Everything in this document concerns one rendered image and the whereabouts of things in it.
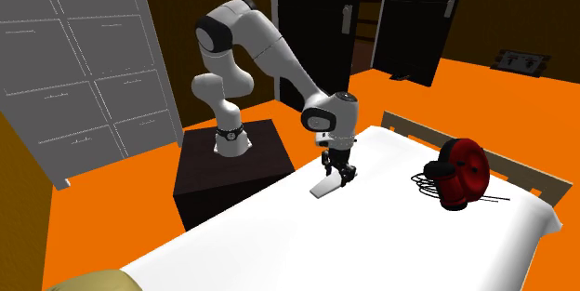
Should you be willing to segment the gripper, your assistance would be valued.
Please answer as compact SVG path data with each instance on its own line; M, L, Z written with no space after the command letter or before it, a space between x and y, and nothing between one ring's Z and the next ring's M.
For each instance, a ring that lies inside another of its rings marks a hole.
M332 174L333 167L336 167L341 177L340 186L345 187L357 174L357 168L349 164L350 149L338 150L329 148L322 152L322 165L325 168L325 175Z

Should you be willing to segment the grey flat phone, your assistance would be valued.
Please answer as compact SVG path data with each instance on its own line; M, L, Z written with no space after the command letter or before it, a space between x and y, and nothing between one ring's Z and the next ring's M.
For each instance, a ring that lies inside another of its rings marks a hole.
M310 189L310 193L317 199L333 192L341 187L342 177L337 171L323 178L319 183Z

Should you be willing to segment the dark robot stand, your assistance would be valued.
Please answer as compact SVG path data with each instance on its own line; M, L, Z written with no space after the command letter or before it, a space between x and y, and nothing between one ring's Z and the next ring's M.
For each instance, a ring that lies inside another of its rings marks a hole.
M232 158L214 152L213 127L184 134L173 198L186 231L295 171L271 120L248 122L244 129L252 147Z

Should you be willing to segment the red and black headphones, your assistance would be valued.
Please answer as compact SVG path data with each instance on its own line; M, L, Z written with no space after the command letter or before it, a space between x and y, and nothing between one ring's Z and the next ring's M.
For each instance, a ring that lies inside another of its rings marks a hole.
M486 195L491 169L484 149L472 139L449 139L438 159L411 176L418 190L437 198L443 209L460 211L477 201L498 203L509 198Z

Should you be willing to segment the small grey framed picture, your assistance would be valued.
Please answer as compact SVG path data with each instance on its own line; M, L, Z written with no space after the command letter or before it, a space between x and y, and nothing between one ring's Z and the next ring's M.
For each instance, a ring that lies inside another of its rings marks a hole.
M550 60L550 55L500 49L490 68L539 78Z

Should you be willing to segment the yellow pillow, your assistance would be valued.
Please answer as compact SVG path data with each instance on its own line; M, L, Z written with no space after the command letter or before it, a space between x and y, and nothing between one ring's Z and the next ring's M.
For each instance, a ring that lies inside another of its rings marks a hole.
M120 270L93 271L55 284L45 291L143 291Z

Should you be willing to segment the grey wardrobe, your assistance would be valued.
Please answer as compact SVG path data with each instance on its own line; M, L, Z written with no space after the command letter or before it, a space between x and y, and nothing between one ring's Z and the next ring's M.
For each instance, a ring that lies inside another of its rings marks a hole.
M147 0L0 0L0 112L53 186L183 139Z

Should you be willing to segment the white bed with wooden frame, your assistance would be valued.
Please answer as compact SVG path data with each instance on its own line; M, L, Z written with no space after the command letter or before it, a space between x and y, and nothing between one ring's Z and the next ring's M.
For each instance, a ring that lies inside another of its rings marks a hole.
M318 161L125 266L142 291L521 291L553 204L492 178L448 211L413 177L446 136L386 113L351 152L357 177L322 198Z

